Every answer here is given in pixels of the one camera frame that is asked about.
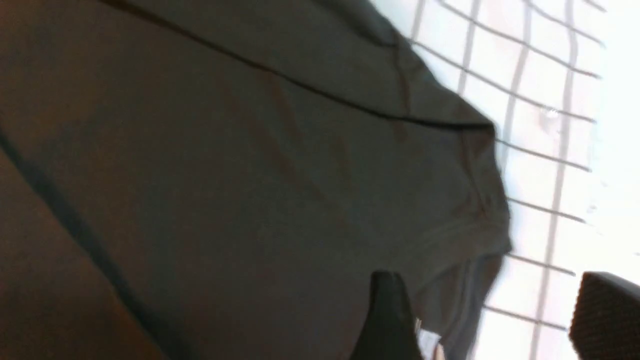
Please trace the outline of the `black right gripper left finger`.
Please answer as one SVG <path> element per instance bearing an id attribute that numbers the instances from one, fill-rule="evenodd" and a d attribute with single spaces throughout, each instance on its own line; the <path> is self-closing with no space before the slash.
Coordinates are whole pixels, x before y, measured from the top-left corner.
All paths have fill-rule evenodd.
<path id="1" fill-rule="evenodd" d="M 422 360 L 416 317 L 402 276 L 377 270 L 370 276 L 368 312 L 352 360 Z"/>

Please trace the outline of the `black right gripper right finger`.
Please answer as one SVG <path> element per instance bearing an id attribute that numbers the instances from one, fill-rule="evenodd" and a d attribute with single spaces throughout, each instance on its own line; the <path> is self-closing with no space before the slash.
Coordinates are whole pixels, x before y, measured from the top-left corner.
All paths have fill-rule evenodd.
<path id="1" fill-rule="evenodd" d="M 581 360 L 638 360 L 640 287 L 609 272 L 584 272 L 569 339 Z"/>

